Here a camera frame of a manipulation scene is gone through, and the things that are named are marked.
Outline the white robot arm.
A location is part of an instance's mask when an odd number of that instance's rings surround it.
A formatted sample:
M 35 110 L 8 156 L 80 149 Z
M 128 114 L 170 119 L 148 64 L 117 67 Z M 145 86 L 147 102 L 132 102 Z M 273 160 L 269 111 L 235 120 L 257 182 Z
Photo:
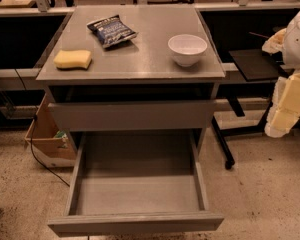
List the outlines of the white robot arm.
M 280 138 L 300 119 L 300 11 L 286 28 L 263 44 L 262 50 L 268 54 L 281 52 L 284 65 L 294 70 L 288 78 L 278 78 L 264 128 L 267 136 Z

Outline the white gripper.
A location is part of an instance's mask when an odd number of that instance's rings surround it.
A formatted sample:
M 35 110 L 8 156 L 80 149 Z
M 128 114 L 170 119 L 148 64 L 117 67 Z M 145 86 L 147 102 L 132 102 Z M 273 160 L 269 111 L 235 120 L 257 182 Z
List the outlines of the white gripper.
M 282 51 L 286 29 L 283 28 L 272 35 L 262 46 L 262 51 L 275 54 Z M 271 107 L 266 119 L 264 131 L 267 136 L 281 138 L 288 134 L 300 117 L 300 71 L 288 78 L 280 77 L 283 85 L 278 107 Z

